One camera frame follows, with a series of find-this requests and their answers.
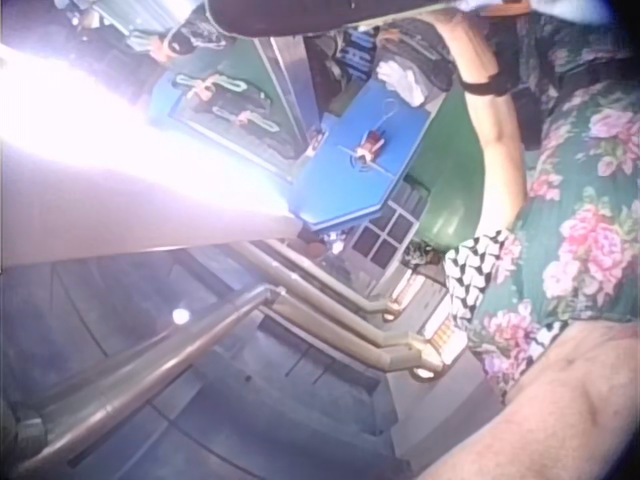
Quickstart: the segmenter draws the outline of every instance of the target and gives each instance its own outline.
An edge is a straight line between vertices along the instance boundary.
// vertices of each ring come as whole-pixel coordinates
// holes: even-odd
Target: black wristband
[[[501,72],[492,75],[487,83],[467,83],[460,78],[460,85],[465,92],[480,97],[503,97],[512,89],[511,82]]]

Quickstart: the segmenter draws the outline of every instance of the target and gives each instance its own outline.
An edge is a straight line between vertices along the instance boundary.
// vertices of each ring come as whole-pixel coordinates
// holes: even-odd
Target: black strap
[[[496,96],[503,97],[514,87],[507,75],[498,72],[489,78],[487,83],[467,83],[460,78],[460,85],[465,92],[480,97]]]
[[[625,82],[638,80],[640,78],[639,73],[638,59],[635,57],[590,63],[569,71],[558,78],[559,94],[549,115],[569,100],[578,90],[608,81]]]

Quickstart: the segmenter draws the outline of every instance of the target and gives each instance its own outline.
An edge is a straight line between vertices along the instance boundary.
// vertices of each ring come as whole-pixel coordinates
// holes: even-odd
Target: lens flare
[[[244,159],[150,126],[95,79],[0,45],[0,137],[51,161],[117,171],[225,209],[288,215],[270,176]]]

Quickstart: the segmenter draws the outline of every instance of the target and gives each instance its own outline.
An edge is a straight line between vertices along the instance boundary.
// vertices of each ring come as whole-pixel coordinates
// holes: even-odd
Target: floral dress
[[[547,114],[529,200],[510,232],[445,260],[452,315],[503,395],[572,322],[639,314],[640,88],[608,81],[554,105],[553,79],[540,74],[541,55],[560,75],[629,53],[600,27],[531,15],[519,28],[522,78]]]

